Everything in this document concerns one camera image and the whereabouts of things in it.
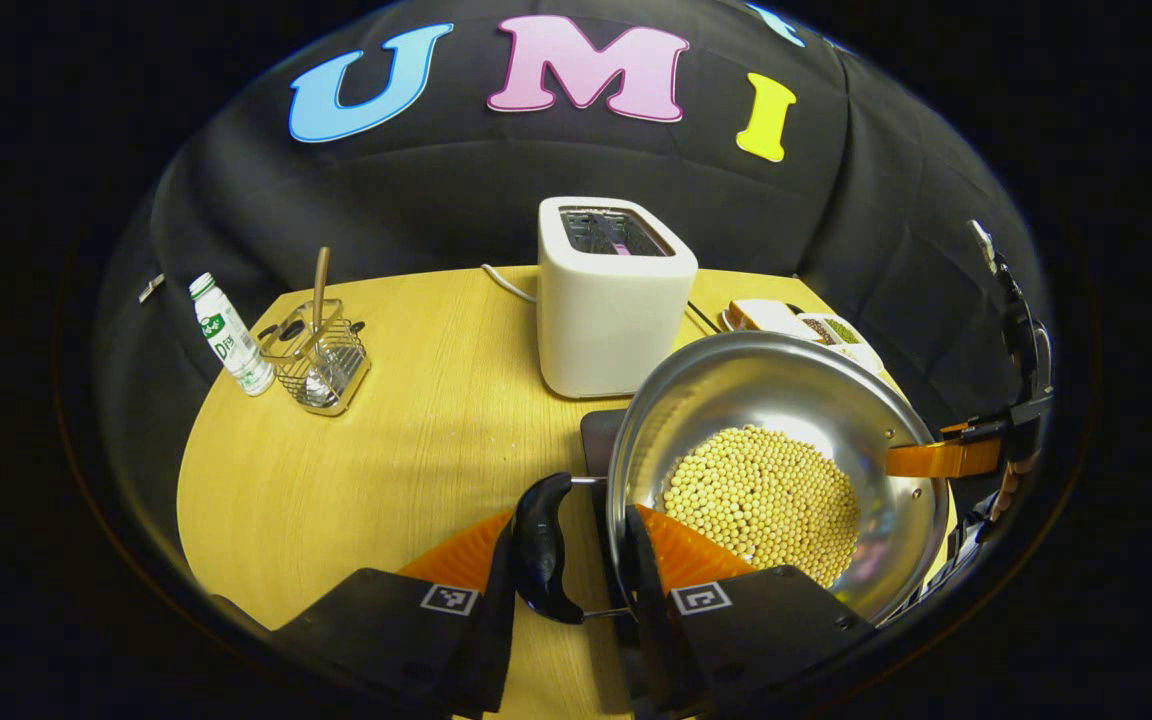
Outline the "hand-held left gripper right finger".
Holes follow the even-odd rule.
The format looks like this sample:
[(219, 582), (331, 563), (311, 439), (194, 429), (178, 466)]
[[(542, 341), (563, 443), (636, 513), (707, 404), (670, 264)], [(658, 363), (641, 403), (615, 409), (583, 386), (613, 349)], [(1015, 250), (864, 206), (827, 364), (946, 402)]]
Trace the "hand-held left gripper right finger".
[(670, 717), (755, 715), (809, 691), (876, 634), (867, 619), (791, 566), (664, 592), (641, 511), (626, 510), (623, 559), (652, 700)]

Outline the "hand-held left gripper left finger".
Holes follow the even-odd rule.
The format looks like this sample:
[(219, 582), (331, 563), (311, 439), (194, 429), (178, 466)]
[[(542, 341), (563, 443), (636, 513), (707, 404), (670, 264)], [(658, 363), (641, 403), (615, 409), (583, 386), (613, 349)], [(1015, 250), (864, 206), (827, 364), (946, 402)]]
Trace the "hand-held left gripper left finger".
[(221, 606), (271, 650), (347, 691), (430, 719), (480, 719), (500, 708), (511, 657), (511, 516), (477, 521), (397, 571), (353, 571), (275, 628), (228, 598)]

